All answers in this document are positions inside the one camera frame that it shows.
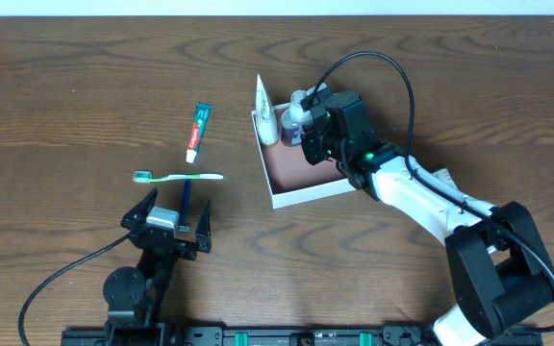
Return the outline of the white Pantene tube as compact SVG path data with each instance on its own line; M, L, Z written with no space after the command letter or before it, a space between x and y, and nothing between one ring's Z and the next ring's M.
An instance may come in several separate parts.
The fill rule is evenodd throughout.
M276 113L260 75L256 85L255 127L262 145L272 146L279 139Z

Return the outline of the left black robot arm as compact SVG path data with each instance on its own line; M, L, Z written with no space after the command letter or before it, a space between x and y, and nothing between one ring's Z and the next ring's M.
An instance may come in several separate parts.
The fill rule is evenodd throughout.
M159 320L161 305L177 260L194 261L199 253L211 252L211 204L202 211L195 240L188 241L177 237L180 213L157 207L157 195L158 190L152 189L122 217L128 239L142 253L136 266L114 270L103 285L109 306L106 346L183 343L178 328Z

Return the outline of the clear blue soap dispenser bottle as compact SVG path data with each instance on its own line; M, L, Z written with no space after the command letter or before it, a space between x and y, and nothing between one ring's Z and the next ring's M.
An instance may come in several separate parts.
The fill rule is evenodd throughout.
M281 141L285 146L293 147L300 145L303 126L313 122L310 111L304 111L301 101L313 92L313 88L307 90L296 90L290 97L289 107L281 115Z

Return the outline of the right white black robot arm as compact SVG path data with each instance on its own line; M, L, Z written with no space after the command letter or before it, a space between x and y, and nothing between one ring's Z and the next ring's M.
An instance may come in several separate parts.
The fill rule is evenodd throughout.
M524 206L472 198L380 140L357 92L323 86L300 105L312 117L302 136L308 163L334 161L354 188L404 212L445 247L457 304L432 327L439 344L497 340L554 303L554 267Z

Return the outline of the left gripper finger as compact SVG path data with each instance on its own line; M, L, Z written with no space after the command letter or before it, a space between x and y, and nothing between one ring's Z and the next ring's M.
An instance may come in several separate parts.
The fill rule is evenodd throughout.
M129 231L133 231L138 225L144 224L150 211L155 206L157 195L158 190L154 187L140 202L124 214L120 225Z
M210 213L211 202L208 201L203 209L200 220L195 230L196 250L198 252L210 253L212 250Z

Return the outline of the small green white box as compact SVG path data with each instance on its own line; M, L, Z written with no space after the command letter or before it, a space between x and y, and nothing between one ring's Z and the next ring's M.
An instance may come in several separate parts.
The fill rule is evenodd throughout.
M443 193L450 195L460 193L460 190L455 185L446 168L442 168L433 172L432 176L434 177L434 184L436 188L440 189Z

